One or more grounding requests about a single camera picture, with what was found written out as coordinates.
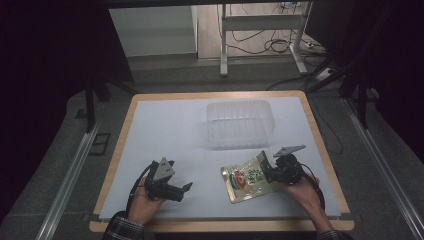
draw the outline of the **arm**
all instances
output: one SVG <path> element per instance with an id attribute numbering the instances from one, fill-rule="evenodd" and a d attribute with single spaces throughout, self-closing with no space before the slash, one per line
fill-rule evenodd
<path id="1" fill-rule="evenodd" d="M 116 213 L 109 222 L 103 235 L 104 240 L 141 239 L 144 224 L 148 223 L 165 199 L 150 200 L 144 188 L 145 178 L 135 191 L 128 214 Z"/>
<path id="2" fill-rule="evenodd" d="M 334 230 L 324 209 L 321 208 L 317 193 L 306 178 L 302 177 L 294 185 L 280 183 L 280 186 L 303 207 L 317 230 L 319 240 L 352 239 L 349 235 Z"/>

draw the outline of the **plaid shirt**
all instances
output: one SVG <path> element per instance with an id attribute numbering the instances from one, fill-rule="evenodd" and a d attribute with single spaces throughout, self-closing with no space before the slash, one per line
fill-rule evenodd
<path id="1" fill-rule="evenodd" d="M 143 225 L 132 222 L 125 218 L 124 212 L 119 212 L 113 216 L 103 235 L 104 240 L 138 240 L 142 239 Z M 346 233 L 336 230 L 322 233 L 318 240 L 353 240 Z"/>

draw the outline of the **transparent plastic box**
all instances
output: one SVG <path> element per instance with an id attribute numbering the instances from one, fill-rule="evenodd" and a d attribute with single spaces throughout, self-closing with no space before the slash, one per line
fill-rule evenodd
<path id="1" fill-rule="evenodd" d="M 275 127 L 265 100 L 210 103 L 207 124 L 212 147 L 222 149 L 262 147 Z"/>

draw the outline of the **wall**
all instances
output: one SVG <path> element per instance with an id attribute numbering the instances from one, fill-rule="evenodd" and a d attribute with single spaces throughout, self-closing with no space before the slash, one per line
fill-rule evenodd
<path id="1" fill-rule="evenodd" d="M 127 8 L 109 12 L 127 57 L 197 52 L 195 7 Z"/>

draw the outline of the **snack bag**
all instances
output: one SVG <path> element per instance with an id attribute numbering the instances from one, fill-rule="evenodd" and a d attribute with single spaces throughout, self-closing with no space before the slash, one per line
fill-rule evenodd
<path id="1" fill-rule="evenodd" d="M 243 165 L 221 168 L 231 203 L 238 203 L 278 189 L 278 183 L 267 181 L 261 164 L 269 165 L 264 151 Z"/>

